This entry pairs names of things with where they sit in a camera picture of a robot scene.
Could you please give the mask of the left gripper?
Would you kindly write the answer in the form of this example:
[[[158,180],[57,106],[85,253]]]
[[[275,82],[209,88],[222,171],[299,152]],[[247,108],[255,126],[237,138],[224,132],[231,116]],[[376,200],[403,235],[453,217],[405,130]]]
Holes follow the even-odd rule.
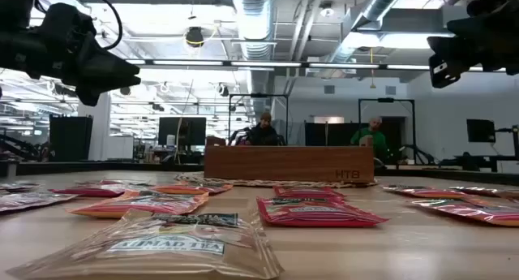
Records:
[[[102,93],[141,83],[136,77],[139,67],[103,49],[96,33],[90,16],[62,2],[49,7],[38,28],[45,47],[38,74],[76,86],[75,93],[86,106],[96,106]]]

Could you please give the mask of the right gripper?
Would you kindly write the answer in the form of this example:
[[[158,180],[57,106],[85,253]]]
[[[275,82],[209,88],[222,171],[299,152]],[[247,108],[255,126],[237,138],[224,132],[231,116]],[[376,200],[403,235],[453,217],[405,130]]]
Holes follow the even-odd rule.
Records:
[[[470,69],[461,61],[441,57],[459,53],[458,37],[474,44],[476,62],[485,71],[503,68],[508,75],[519,74],[519,0],[473,0],[467,6],[467,14],[467,18],[447,24],[457,37],[427,38],[435,53],[428,60],[433,88],[457,82]]]

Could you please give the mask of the wooden tea organizer box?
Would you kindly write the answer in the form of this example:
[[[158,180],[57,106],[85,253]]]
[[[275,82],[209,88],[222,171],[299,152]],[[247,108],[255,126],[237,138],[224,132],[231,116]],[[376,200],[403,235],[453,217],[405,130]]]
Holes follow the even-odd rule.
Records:
[[[325,183],[375,181],[373,150],[363,146],[214,146],[204,177]]]

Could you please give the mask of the white square pillar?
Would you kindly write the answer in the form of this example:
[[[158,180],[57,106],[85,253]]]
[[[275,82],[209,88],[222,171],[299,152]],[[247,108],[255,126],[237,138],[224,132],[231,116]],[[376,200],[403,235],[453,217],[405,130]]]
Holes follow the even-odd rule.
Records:
[[[78,116],[92,117],[92,134],[88,159],[105,161],[110,133],[111,95],[102,93],[96,106],[86,106],[79,103]]]

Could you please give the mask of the black cabinet panel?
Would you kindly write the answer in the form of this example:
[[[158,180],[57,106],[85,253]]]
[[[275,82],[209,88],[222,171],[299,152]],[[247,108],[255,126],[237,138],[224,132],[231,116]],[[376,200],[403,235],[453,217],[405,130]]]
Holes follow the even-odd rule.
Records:
[[[52,162],[88,160],[92,135],[92,117],[51,117],[49,146]]]

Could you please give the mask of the black computer monitor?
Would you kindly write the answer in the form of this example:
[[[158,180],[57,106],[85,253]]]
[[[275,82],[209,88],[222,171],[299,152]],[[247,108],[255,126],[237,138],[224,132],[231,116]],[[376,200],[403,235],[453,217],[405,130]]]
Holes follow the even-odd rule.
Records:
[[[178,138],[180,145],[201,146],[206,143],[206,118],[161,117],[158,128],[158,144],[167,145],[167,136]]]

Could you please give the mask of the person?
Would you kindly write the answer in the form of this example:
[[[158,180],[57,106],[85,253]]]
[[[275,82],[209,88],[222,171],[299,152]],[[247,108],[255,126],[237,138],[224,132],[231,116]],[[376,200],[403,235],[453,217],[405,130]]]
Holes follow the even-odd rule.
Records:
[[[282,146],[284,141],[272,126],[272,115],[264,112],[259,122],[247,131],[243,143],[252,146]]]
[[[380,116],[372,117],[367,127],[357,130],[350,143],[356,146],[370,146],[373,149],[374,157],[386,162],[388,157],[388,146],[385,135],[380,130],[382,118]]]

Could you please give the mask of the black background workbench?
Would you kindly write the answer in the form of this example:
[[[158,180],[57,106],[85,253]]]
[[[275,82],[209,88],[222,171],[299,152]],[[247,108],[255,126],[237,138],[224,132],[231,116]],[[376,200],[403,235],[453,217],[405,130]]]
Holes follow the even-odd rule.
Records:
[[[498,171],[498,162],[517,162],[519,164],[519,125],[511,128],[500,128],[496,132],[510,133],[513,137],[513,155],[476,155],[464,152],[461,156],[444,159],[438,166],[460,166],[463,170],[479,171],[482,168],[490,169],[491,172]]]

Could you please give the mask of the round woven placemat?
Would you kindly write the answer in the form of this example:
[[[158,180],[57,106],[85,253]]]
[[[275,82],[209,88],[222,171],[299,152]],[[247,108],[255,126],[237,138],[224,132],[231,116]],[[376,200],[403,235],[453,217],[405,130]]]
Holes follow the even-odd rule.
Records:
[[[374,187],[377,182],[348,183],[348,182],[307,182],[307,181],[275,181],[275,180],[247,180],[247,179],[214,179],[205,178],[203,172],[186,172],[176,174],[175,178],[188,183],[226,183],[239,187],[330,187],[330,188],[361,188]]]

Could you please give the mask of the linear ceiling light strip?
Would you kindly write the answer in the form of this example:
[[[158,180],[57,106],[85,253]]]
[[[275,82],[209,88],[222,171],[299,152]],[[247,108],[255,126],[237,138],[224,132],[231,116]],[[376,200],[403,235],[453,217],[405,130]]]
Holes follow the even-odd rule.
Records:
[[[274,61],[230,61],[230,60],[183,60],[183,59],[127,59],[138,66],[176,67],[288,67],[315,69],[369,69],[396,71],[427,71],[426,65],[375,64],[375,63],[328,63],[328,62],[274,62]]]

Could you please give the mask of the black background rig frame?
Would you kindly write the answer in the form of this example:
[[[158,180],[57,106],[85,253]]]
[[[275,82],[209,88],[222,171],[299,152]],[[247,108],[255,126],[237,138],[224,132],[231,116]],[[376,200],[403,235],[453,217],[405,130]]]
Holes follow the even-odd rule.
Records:
[[[408,102],[411,104],[411,117],[412,117],[412,144],[408,147],[413,149],[413,160],[416,162],[418,158],[418,150],[417,150],[417,144],[416,144],[416,111],[415,111],[415,100],[414,99],[400,99],[400,98],[392,98],[392,97],[378,97],[378,98],[359,98],[357,102],[357,110],[358,110],[358,130],[361,130],[362,127],[362,103],[364,101],[373,101],[377,103],[394,103],[398,102],[402,105],[403,102]]]
[[[247,97],[249,101],[253,101],[254,99],[271,99],[273,100],[272,105],[275,101],[277,101],[281,106],[285,108],[285,135],[287,136],[289,134],[289,121],[291,118],[290,114],[290,108],[289,108],[289,96],[287,94],[268,94],[268,93],[231,93],[229,95],[229,102],[228,102],[228,146],[240,143],[240,138],[236,140],[236,137],[239,132],[246,132],[248,133],[250,131],[249,128],[242,128],[238,129],[234,132],[230,131],[231,127],[231,117],[233,112],[236,110],[237,106],[244,106],[247,107],[245,103],[242,103],[242,99],[244,97]]]

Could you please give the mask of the black wall monitor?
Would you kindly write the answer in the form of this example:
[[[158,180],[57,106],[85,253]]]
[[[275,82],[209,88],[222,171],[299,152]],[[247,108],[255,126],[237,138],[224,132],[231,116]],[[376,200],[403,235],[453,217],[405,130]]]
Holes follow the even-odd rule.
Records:
[[[495,143],[495,124],[486,119],[467,119],[467,136],[470,143]]]

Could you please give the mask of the silver round ventilation duct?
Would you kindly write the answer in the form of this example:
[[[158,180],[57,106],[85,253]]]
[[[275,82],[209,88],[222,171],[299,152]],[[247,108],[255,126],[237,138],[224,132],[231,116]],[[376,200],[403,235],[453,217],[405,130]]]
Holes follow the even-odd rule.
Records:
[[[246,41],[242,43],[242,57],[250,62],[271,61],[274,35],[274,0],[233,0],[237,12],[238,35]],[[249,93],[270,93],[270,72],[265,70],[251,70],[247,73]],[[251,107],[256,121],[269,111],[265,109],[266,98],[252,98]]]
[[[341,25],[342,40],[326,58],[330,63],[346,63],[356,49],[360,48],[362,34],[358,29],[380,30],[383,18],[398,0],[364,0],[347,10]]]

